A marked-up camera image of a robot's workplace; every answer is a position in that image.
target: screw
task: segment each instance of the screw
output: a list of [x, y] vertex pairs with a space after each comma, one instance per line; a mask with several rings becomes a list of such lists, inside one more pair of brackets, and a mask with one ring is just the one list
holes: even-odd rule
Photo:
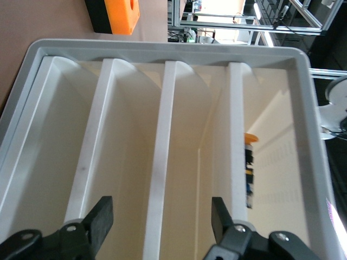
[[34, 235], [32, 233], [26, 233], [22, 235], [23, 240], [27, 240], [29, 238], [32, 238]]
[[276, 237], [282, 241], [289, 241], [289, 238], [283, 233], [276, 233]]
[[76, 230], [76, 226], [68, 226], [66, 230], [68, 232], [75, 231]]
[[241, 225], [235, 226], [235, 229], [238, 230], [238, 232], [246, 232], [246, 229]]

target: white storage container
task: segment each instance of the white storage container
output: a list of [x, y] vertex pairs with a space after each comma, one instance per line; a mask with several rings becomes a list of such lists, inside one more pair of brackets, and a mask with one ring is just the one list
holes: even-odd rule
[[[112, 195], [99, 259], [202, 259], [212, 196], [267, 237], [343, 259], [308, 62], [288, 48], [43, 40], [0, 121], [0, 241]], [[246, 208], [244, 132], [255, 134]]]

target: orange block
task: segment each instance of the orange block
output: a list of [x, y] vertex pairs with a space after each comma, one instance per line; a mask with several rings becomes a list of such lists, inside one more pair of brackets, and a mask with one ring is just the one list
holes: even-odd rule
[[138, 0], [105, 0], [113, 34], [130, 35], [140, 17]]

